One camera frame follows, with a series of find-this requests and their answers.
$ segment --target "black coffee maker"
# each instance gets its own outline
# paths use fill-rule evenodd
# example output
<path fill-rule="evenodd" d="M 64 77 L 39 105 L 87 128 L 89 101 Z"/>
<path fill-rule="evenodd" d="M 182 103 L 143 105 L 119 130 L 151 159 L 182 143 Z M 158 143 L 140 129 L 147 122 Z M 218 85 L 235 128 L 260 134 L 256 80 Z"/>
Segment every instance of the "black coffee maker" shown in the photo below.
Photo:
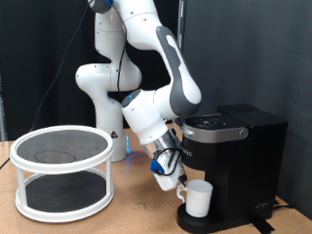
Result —
<path fill-rule="evenodd" d="M 275 204 L 287 121 L 249 105 L 217 112 L 187 118 L 181 127 L 183 164 L 206 172 L 214 187 L 207 216 L 191 216 L 185 204 L 178 208 L 177 223 L 190 233 L 261 226 Z"/>

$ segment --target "wooden table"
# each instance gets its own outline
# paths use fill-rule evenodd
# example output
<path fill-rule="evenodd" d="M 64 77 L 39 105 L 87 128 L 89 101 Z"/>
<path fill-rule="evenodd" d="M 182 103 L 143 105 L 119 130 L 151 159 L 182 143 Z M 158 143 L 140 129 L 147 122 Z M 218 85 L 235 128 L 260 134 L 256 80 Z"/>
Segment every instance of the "wooden table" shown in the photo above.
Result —
<path fill-rule="evenodd" d="M 40 223 L 22 216 L 15 207 L 18 188 L 15 166 L 9 162 L 0 171 L 0 233 L 185 233 L 176 224 L 176 210 L 181 204 L 176 191 L 164 192 L 149 170 L 150 159 L 131 130 L 132 153 L 127 159 L 112 164 L 115 196 L 104 210 L 91 217 L 70 223 Z M 12 141 L 0 143 L 0 163 L 10 155 Z M 189 180 L 204 178 L 204 173 L 186 168 Z M 295 209 L 280 209 L 268 222 L 276 234 L 311 234 L 312 222 Z M 220 234 L 259 234 L 252 225 L 218 232 Z"/>

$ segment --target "black curtain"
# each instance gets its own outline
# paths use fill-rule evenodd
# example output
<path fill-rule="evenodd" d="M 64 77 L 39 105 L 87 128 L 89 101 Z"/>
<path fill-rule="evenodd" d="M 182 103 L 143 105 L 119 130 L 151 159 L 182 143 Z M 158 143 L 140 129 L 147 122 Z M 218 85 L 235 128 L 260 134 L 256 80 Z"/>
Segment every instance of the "black curtain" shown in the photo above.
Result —
<path fill-rule="evenodd" d="M 278 195 L 312 218 L 312 1 L 187 0 L 185 13 L 197 115 L 246 103 L 287 119 Z"/>
<path fill-rule="evenodd" d="M 162 24 L 176 35 L 178 0 L 155 0 L 155 5 Z M 87 0 L 0 2 L 0 67 L 9 140 L 31 128 L 41 98 L 57 74 L 86 6 Z M 94 106 L 75 82 L 80 65 L 110 62 L 95 49 L 94 21 L 95 14 L 88 9 L 60 77 L 42 107 L 36 129 L 96 125 Z M 158 53 L 139 51 L 130 45 L 127 52 L 141 69 L 142 89 L 154 90 L 170 82 Z M 122 101 L 118 94 L 110 95 Z"/>

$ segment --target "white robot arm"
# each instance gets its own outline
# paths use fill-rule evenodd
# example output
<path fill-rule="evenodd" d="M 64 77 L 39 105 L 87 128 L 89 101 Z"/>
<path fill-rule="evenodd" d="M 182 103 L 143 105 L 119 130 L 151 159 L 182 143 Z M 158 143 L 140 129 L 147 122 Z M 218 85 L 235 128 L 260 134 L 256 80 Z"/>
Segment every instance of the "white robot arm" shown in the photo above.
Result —
<path fill-rule="evenodd" d="M 122 102 L 127 122 L 153 159 L 152 170 L 158 183 L 163 190 L 171 190 L 176 187 L 182 164 L 180 142 L 166 121 L 194 114 L 201 92 L 189 74 L 175 37 L 159 21 L 153 0 L 97 0 L 92 8 L 105 14 L 112 10 L 110 6 L 119 12 L 127 28 L 128 42 L 140 50 L 157 51 L 171 77 L 169 85 L 156 91 L 134 91 Z"/>
<path fill-rule="evenodd" d="M 98 1 L 94 1 L 90 6 L 96 7 L 98 3 Z M 122 22 L 116 11 L 108 8 L 105 2 L 103 3 L 105 9 L 109 11 L 102 14 L 96 10 L 96 49 L 101 55 L 109 58 L 111 63 L 93 63 L 79 67 L 76 72 L 76 82 L 79 88 L 89 95 L 95 105 L 97 128 L 112 135 L 114 151 L 111 159 L 112 162 L 116 162 L 126 157 L 127 143 L 123 132 L 121 104 L 110 98 L 107 93 L 118 91 L 119 61 L 126 39 Z M 141 73 L 125 52 L 120 72 L 120 90 L 135 90 L 140 82 Z"/>

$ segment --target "black cable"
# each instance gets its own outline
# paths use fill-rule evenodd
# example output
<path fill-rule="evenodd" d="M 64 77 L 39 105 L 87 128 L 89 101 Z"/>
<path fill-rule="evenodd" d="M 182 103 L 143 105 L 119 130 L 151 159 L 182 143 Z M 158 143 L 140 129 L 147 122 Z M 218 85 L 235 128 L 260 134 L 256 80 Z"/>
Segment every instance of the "black cable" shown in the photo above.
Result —
<path fill-rule="evenodd" d="M 123 52 L 121 54 L 121 57 L 120 57 L 120 61 L 119 61 L 119 69 L 118 69 L 118 79 L 117 79 L 117 90 L 118 90 L 118 93 L 119 95 L 122 97 L 122 98 L 125 98 L 125 96 L 123 96 L 120 92 L 120 89 L 119 89 L 119 81 L 120 81 L 120 72 L 121 72 L 121 66 L 123 64 L 123 57 L 124 57 L 124 54 L 125 54 L 125 51 L 126 51 L 126 46 L 127 46 L 127 28 L 126 28 L 126 25 L 123 21 L 123 19 L 121 18 L 119 12 L 117 11 L 117 9 L 114 7 L 114 5 L 111 5 L 111 7 L 113 9 L 115 9 L 118 17 L 120 18 L 120 21 L 123 23 L 123 26 L 124 26 L 124 29 L 125 29 L 125 45 L 124 45 L 124 49 L 123 49 Z"/>
<path fill-rule="evenodd" d="M 285 205 L 285 206 L 275 206 L 273 211 L 279 210 L 281 208 L 294 208 L 292 205 Z"/>
<path fill-rule="evenodd" d="M 62 56 L 61 64 L 60 64 L 59 69 L 58 69 L 58 73 L 57 73 L 55 79 L 53 80 L 52 84 L 50 85 L 48 91 L 45 93 L 45 95 L 44 95 L 44 96 L 42 97 L 42 99 L 41 99 L 39 108 L 37 109 L 37 113 L 36 113 L 35 119 L 34 119 L 34 121 L 33 121 L 33 125 L 32 125 L 32 127 L 31 127 L 31 129 L 29 130 L 29 133 L 32 132 L 32 131 L 34 130 L 35 126 L 36 126 L 38 114 L 39 114 L 39 112 L 40 112 L 40 109 L 41 109 L 41 107 L 42 107 L 42 104 L 43 104 L 44 100 L 46 99 L 48 93 L 50 92 L 51 88 L 54 86 L 54 84 L 56 83 L 57 79 L 59 78 L 59 74 L 60 74 L 61 69 L 62 69 L 62 66 L 64 65 L 64 62 L 65 62 L 65 57 L 66 57 L 67 50 L 68 50 L 68 48 L 69 48 L 71 42 L 72 42 L 73 39 L 75 38 L 75 36 L 76 36 L 78 30 L 80 29 L 80 26 L 81 26 L 81 24 L 82 24 L 82 22 L 83 22 L 83 20 L 84 20 L 84 18 L 85 18 L 85 15 L 86 15 L 86 13 L 87 13 L 87 10 L 88 10 L 90 4 L 91 4 L 93 1 L 94 1 L 94 0 L 91 0 L 91 1 L 87 4 L 87 7 L 86 7 L 85 12 L 84 12 L 84 15 L 83 15 L 82 18 L 80 19 L 80 22 L 79 22 L 79 24 L 78 24 L 78 27 L 77 27 L 75 33 L 73 34 L 73 36 L 71 37 L 69 43 L 68 43 L 67 46 L 66 46 L 66 49 L 65 49 L 65 51 L 64 51 L 64 54 L 63 54 L 63 56 Z M 10 158 L 8 158 L 7 161 L 4 162 L 4 164 L 1 165 L 0 170 L 1 170 L 9 161 L 10 161 Z"/>

